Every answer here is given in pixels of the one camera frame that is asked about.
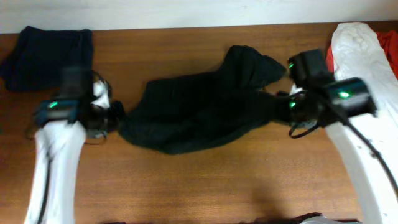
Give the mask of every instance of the red fabric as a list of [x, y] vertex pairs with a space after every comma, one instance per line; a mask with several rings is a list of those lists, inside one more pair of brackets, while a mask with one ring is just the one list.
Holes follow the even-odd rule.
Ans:
[[398, 78], [398, 34], [394, 30], [388, 33], [377, 32], [380, 46], [386, 53], [387, 60], [390, 62], [392, 71]]
[[335, 65], [333, 64], [333, 52], [331, 51], [331, 46], [328, 49], [328, 53], [326, 55], [326, 64], [328, 65], [329, 72], [335, 71]]

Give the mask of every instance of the wooden table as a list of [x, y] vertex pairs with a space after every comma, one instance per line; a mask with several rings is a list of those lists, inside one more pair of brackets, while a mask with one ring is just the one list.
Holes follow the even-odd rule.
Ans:
[[[371, 22], [379, 31], [398, 22]], [[145, 83], [214, 70], [234, 44], [249, 45], [285, 63], [291, 55], [325, 49], [337, 24], [95, 31], [94, 69], [130, 110]], [[17, 35], [0, 35], [2, 60]], [[283, 79], [268, 91], [289, 90]], [[53, 90], [9, 93], [0, 87], [0, 223], [22, 223], [35, 162], [23, 131]], [[360, 218], [357, 196], [324, 131], [292, 140], [271, 123], [216, 149], [168, 156], [130, 145], [117, 133], [102, 146], [84, 146], [75, 195], [76, 223], [239, 223], [258, 217], [322, 212]]]

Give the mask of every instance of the white wall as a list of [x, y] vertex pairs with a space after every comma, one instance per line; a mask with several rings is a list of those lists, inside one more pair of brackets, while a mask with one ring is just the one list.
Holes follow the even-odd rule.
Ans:
[[0, 33], [398, 19], [398, 0], [0, 0]]

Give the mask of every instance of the navy blue cloth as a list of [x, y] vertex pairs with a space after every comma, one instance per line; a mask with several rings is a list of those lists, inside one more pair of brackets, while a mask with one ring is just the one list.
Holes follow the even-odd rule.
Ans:
[[222, 146], [271, 120], [290, 121], [289, 99], [259, 89], [286, 69], [248, 46], [232, 46], [215, 72], [151, 81], [120, 135], [167, 154]]
[[17, 45], [0, 65], [0, 77], [10, 91], [34, 91], [58, 87], [61, 69], [91, 69], [93, 35], [90, 30], [44, 31], [27, 26]]

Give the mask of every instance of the garment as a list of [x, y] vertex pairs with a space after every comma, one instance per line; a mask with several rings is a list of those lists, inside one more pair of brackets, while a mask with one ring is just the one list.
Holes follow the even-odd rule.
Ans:
[[27, 26], [11, 54], [0, 65], [0, 77], [10, 91], [42, 90], [60, 85], [60, 70], [91, 69], [90, 30], [44, 31]]
[[377, 32], [380, 46], [384, 49], [386, 57], [394, 75], [398, 78], [398, 34], [392, 30], [388, 33]]
[[132, 144], [181, 154], [224, 145], [272, 119], [288, 122], [288, 99], [258, 90], [284, 73], [274, 59], [234, 45], [215, 72], [149, 82], [119, 133]]

